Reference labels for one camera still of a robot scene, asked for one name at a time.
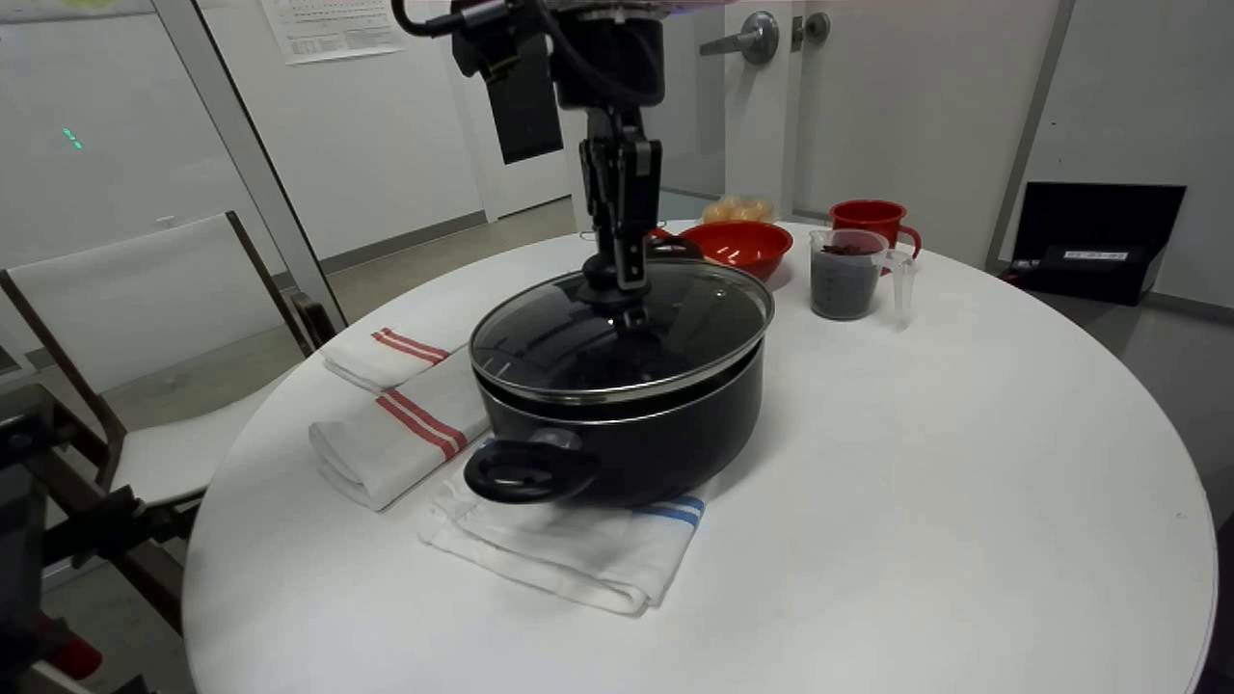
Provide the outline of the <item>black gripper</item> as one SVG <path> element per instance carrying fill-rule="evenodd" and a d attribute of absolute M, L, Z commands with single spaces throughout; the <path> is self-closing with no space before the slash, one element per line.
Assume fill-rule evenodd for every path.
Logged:
<path fill-rule="evenodd" d="M 645 289 L 645 239 L 661 213 L 661 144 L 639 113 L 663 102 L 663 14 L 663 0 L 451 0 L 451 55 L 487 81 L 506 161 L 558 152 L 558 107 L 608 122 L 607 139 L 577 148 L 577 161 L 599 257 L 616 257 L 626 294 Z"/>

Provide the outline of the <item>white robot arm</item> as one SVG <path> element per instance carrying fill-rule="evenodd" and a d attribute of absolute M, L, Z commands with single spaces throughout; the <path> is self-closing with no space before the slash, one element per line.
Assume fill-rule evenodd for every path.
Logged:
<path fill-rule="evenodd" d="M 639 294 L 663 171 L 645 113 L 663 102 L 668 5 L 447 0 L 415 18 L 407 0 L 388 0 L 388 14 L 413 37 L 447 37 L 458 73 L 487 84 L 506 161 L 558 152 L 558 116 L 586 116 L 577 167 L 599 239 L 586 273 L 602 294 Z"/>

